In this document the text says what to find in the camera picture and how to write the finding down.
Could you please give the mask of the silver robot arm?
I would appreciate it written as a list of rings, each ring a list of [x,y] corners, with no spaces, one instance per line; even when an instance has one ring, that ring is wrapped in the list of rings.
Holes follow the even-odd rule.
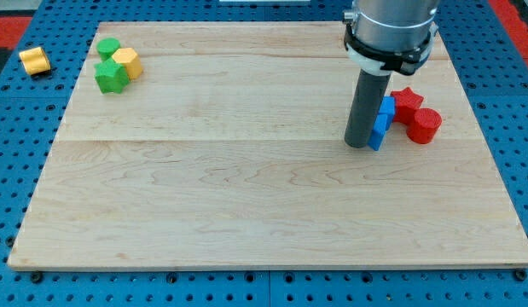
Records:
[[[343,12],[344,46],[360,67],[345,143],[367,145],[390,77],[413,75],[429,58],[439,0],[353,0]]]

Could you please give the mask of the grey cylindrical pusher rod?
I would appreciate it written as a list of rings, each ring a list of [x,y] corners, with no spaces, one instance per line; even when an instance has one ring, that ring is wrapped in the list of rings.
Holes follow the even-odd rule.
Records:
[[[357,79],[344,140],[352,148],[367,145],[391,75],[376,76],[362,70]]]

